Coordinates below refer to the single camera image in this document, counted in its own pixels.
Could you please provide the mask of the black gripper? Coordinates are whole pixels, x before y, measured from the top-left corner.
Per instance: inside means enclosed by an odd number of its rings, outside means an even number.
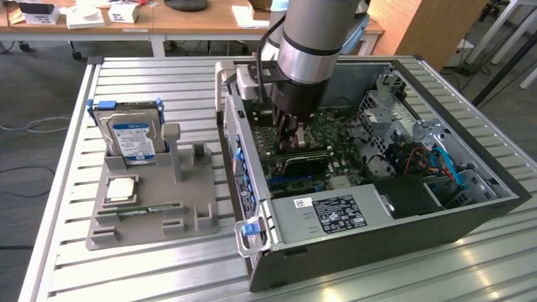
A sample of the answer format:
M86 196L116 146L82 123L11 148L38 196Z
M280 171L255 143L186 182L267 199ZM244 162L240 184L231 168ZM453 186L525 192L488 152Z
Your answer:
M309 116L320 106L329 80L316 84L279 81L271 93L276 107L293 116Z

